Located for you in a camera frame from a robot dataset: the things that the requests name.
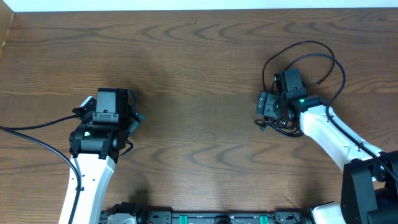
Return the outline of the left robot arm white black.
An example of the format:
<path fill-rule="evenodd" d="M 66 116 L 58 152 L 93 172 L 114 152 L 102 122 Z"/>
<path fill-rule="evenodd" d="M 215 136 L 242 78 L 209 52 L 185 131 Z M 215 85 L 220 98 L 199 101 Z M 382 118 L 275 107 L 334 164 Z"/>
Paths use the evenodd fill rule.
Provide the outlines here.
<path fill-rule="evenodd" d="M 98 223 L 109 181 L 129 136 L 144 119 L 131 90 L 99 88 L 73 113 L 81 123 L 69 137 L 71 163 L 60 223 Z"/>

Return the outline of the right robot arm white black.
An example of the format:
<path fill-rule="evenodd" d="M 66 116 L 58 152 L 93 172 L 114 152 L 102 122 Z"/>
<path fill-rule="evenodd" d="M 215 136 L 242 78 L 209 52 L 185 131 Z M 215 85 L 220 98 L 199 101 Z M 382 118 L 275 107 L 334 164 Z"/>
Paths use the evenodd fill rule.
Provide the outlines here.
<path fill-rule="evenodd" d="M 341 199 L 309 210 L 302 223 L 397 223 L 397 152 L 384 152 L 346 125 L 320 96 L 308 95 L 298 70 L 274 75 L 276 92 L 259 95 L 255 123 L 313 139 L 343 173 Z"/>

